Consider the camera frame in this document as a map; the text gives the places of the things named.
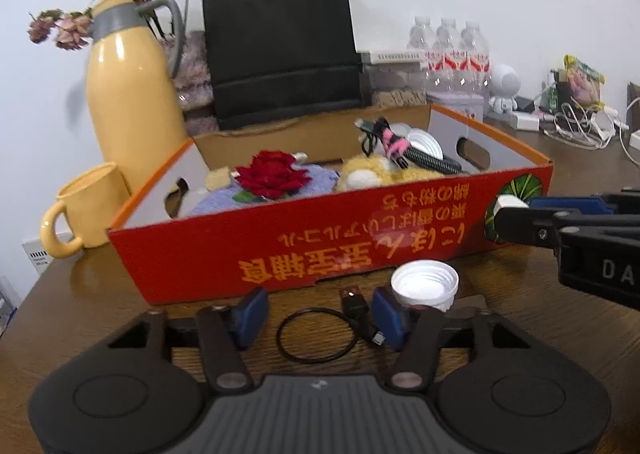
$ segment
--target yellow mug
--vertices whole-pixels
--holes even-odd
[[[107,227],[129,198],[129,190],[115,162],[110,161],[75,177],[58,192],[40,226],[40,241],[52,257],[68,257],[82,247],[92,249],[109,241]],[[74,237],[69,243],[56,236],[56,219],[64,214]]]

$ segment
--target white robot figurine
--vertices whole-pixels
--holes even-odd
[[[511,66],[498,64],[491,69],[489,89],[494,94],[489,105],[496,113],[505,113],[518,109],[515,96],[520,91],[520,78]]]

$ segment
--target metal screw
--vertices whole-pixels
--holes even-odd
[[[242,389],[248,382],[245,374],[235,371],[222,373],[216,378],[216,383],[223,389]]]
[[[422,385],[422,377],[411,371],[401,371],[391,377],[391,383],[400,389],[415,389]]]

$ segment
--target blue clamp part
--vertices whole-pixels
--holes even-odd
[[[599,196],[569,198],[563,196],[540,196],[529,202],[529,208],[578,209],[582,214],[605,215],[615,211]]]
[[[269,315],[269,296],[263,287],[256,287],[230,310],[231,336],[238,349],[245,350],[254,343]]]
[[[393,351],[401,351],[411,331],[408,308],[403,307],[387,288],[376,288],[371,301],[371,317],[385,344]]]

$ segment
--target red cardboard box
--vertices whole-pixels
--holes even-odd
[[[381,114],[428,129],[444,154],[473,174],[188,217],[207,194],[210,169],[245,165],[262,149],[303,151],[316,163],[350,158],[361,152],[354,120]],[[186,141],[121,209],[110,238],[150,304],[243,295],[256,285],[306,287],[414,259],[491,250],[499,246],[497,195],[544,195],[552,169],[534,149],[437,105],[310,115]],[[166,199],[176,183],[188,192],[172,219]]]

